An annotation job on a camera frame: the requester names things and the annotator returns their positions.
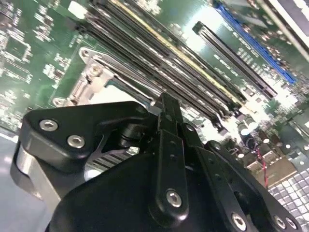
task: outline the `silver screw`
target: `silver screw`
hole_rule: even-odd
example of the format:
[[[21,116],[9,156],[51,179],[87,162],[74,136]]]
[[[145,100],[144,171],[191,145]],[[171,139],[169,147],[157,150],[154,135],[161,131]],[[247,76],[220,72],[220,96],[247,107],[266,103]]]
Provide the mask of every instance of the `silver screw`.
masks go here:
[[[182,205],[181,197],[174,190],[169,190],[166,193],[166,199],[175,208],[179,208]]]
[[[97,64],[92,64],[89,69],[89,73],[92,76],[98,76],[101,73],[101,67]]]
[[[284,221],[282,221],[282,219],[280,217],[278,217],[277,215],[274,216],[274,219],[277,223],[277,225],[282,228],[282,229],[285,229],[286,228],[286,225],[284,223]]]
[[[194,128],[190,124],[187,124],[187,128],[189,131],[194,131]]]
[[[237,213],[232,213],[232,220],[241,231],[245,231],[247,229],[245,221]]]
[[[285,219],[294,230],[297,230],[297,226],[290,218],[286,217]]]
[[[85,140],[78,135],[71,135],[67,141],[68,144],[74,148],[82,148],[83,146],[85,146]]]
[[[51,119],[44,119],[39,125],[43,131],[55,131],[58,129],[58,124]]]
[[[217,149],[217,150],[220,150],[220,145],[219,144],[214,144],[214,147]]]

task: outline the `blue pcie slot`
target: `blue pcie slot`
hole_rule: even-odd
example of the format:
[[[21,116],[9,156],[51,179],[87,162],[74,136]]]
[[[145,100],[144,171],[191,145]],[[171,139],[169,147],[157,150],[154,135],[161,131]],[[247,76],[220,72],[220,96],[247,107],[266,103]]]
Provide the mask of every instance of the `blue pcie slot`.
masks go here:
[[[241,26],[241,23],[238,22],[226,9],[222,4],[215,5],[215,8],[220,13],[220,15],[237,31],[241,37],[243,37],[251,47],[253,47],[258,54],[266,60],[276,71],[278,74],[283,76],[287,82],[290,84],[294,84],[296,80],[291,77],[291,75],[286,72],[277,62],[273,59],[273,57],[268,53],[268,51],[263,48],[249,33],[247,33]]]

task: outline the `black pcie slot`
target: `black pcie slot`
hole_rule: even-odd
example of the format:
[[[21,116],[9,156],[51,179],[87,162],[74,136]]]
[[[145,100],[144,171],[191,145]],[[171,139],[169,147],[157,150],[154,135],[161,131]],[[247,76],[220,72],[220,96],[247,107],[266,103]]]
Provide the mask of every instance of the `black pcie slot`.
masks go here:
[[[134,63],[134,65],[137,67],[138,70],[142,71],[146,76],[149,76],[150,78],[157,81],[160,85],[162,85],[163,88],[167,90],[167,93],[171,94],[172,96],[179,99],[183,103],[196,108],[208,119],[216,118],[216,114],[214,114],[213,111],[210,111],[209,109],[201,106],[191,97],[187,96],[185,98],[181,94],[183,92],[181,88],[178,88],[177,86],[173,85],[172,82],[168,81],[164,77],[162,78],[159,73],[150,69],[150,67],[146,65],[141,58],[137,57],[135,54],[130,53],[129,51],[126,50],[126,48],[120,46],[113,39],[108,37],[107,32],[105,34],[103,31],[100,31],[91,25],[84,25],[84,27],[85,28],[81,29],[82,31],[85,31],[90,35],[92,35],[93,37],[99,39],[103,44],[111,46],[112,49],[115,51],[116,56],[123,57],[127,60],[132,61],[132,63]]]
[[[122,20],[125,20],[132,29],[135,31],[138,31],[140,34],[142,34],[147,41],[150,41],[153,43],[153,46],[156,44],[156,48],[162,47],[163,50],[161,50],[162,54],[165,54],[167,56],[171,55],[171,52],[169,49],[167,49],[165,46],[162,46],[161,42],[158,41],[153,37],[153,35],[146,30],[142,25],[140,25],[138,22],[133,20],[130,16],[128,16],[125,12],[123,12],[121,9],[119,9],[117,6],[115,6],[113,3],[109,2],[108,0],[105,0],[104,3],[101,1],[101,3],[98,4],[98,0],[91,0],[93,5],[95,7],[103,8],[104,10],[108,10],[109,13],[114,14],[115,17],[118,17]],[[126,0],[128,2],[127,7],[130,8],[132,11],[134,11],[137,15],[142,14],[144,18],[146,18],[146,23],[150,24],[153,28],[162,31],[164,34],[166,34],[168,37],[170,37],[174,43],[176,43],[176,46],[179,49],[182,49],[184,47],[188,52],[191,59],[197,60],[200,64],[202,64],[203,70],[210,74],[210,76],[215,77],[218,82],[223,83],[222,85],[231,93],[234,93],[234,95],[238,98],[241,102],[246,102],[246,98],[244,95],[229,81],[227,81],[224,77],[222,77],[215,69],[212,68],[211,65],[206,63],[202,58],[200,58],[193,50],[191,50],[189,47],[186,46],[184,42],[182,42],[179,38],[177,38],[172,32],[170,32],[166,27],[164,27],[162,24],[160,24],[155,18],[153,18],[148,12],[144,11],[134,0]],[[186,68],[187,70],[193,70],[191,66],[186,64],[185,62],[181,61],[182,67]],[[198,78],[200,81],[203,81],[203,83],[208,83],[206,86],[211,86],[210,92],[214,92],[214,95],[224,95],[225,100],[230,99],[220,90],[213,88],[212,83],[210,83],[208,80],[206,80],[204,77],[202,77],[200,74],[194,75],[196,78]]]
[[[247,65],[242,59],[240,59],[235,52],[230,49],[216,34],[214,34],[203,23],[198,22],[193,31],[199,35],[215,53],[217,53],[221,59],[225,62],[231,62],[238,72],[244,77],[247,77],[251,83],[264,94],[268,99],[274,98],[276,91],[267,84],[255,71]]]
[[[168,65],[165,64],[159,57],[152,55],[151,51],[147,48],[143,47],[136,41],[134,38],[126,34],[121,29],[118,29],[117,26],[108,20],[101,20],[95,19],[94,23],[98,24],[100,27],[104,28],[111,36],[114,37],[114,41],[116,42],[118,38],[121,38],[121,42],[119,41],[118,44],[125,44],[126,47],[129,48],[131,53],[140,54],[143,58],[148,60],[153,65],[157,66],[159,69],[168,72],[168,76],[172,76],[174,81],[181,83],[182,86],[185,86],[185,90],[187,94],[195,93],[197,95],[196,100],[201,100],[204,103],[204,106],[208,108],[208,110],[215,109],[219,113],[223,113],[223,116],[229,115],[229,112],[222,107],[219,103],[215,102],[212,98],[207,97],[207,95],[202,92],[199,88],[195,85],[190,83],[190,80],[184,81],[180,75],[175,74],[175,71]]]
[[[112,3],[107,2],[104,5],[104,7],[101,7],[101,8],[106,13],[112,15],[114,18],[116,18],[120,22],[124,22],[126,26],[128,26],[131,29],[132,32],[138,34],[141,38],[143,38],[143,40],[147,41],[147,44],[149,44],[152,48],[157,50],[165,58],[172,58],[171,56],[175,56],[173,51],[171,51],[166,46],[164,46],[158,39],[154,38],[154,36],[149,31],[141,27],[137,22],[132,20],[131,17],[126,15],[124,12],[122,12],[119,8],[114,6]],[[95,11],[100,13],[97,8],[92,9],[93,14],[95,14]],[[178,60],[178,61],[181,63],[182,69],[186,69],[187,75],[193,76],[196,80],[198,80],[201,83],[201,86],[203,86],[209,93],[219,98],[226,105],[230,105],[232,103],[232,101],[223,92],[214,88],[213,84],[211,84],[204,77],[202,77],[190,65],[186,64],[182,60]],[[245,97],[243,95],[241,96],[242,96],[241,100],[244,102]]]

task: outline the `motherboard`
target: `motherboard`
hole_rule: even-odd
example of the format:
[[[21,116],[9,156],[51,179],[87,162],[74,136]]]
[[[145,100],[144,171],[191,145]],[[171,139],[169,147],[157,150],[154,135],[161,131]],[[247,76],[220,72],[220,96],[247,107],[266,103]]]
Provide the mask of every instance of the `motherboard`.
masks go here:
[[[167,92],[202,142],[276,186],[309,168],[306,1],[290,2],[0,0],[0,126],[18,135],[31,110],[105,102],[156,114]],[[92,166],[114,159],[127,157]]]

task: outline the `red wire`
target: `red wire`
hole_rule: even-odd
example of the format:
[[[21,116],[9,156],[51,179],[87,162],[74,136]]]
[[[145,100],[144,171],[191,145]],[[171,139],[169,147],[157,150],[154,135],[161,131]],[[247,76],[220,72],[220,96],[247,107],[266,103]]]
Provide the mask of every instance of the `red wire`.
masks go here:
[[[263,159],[263,156],[261,156],[260,154],[260,149],[257,149],[257,157],[262,161],[262,165],[263,165],[263,171],[264,171],[264,183],[265,183],[265,188],[268,188],[268,177],[266,174],[266,162]]]

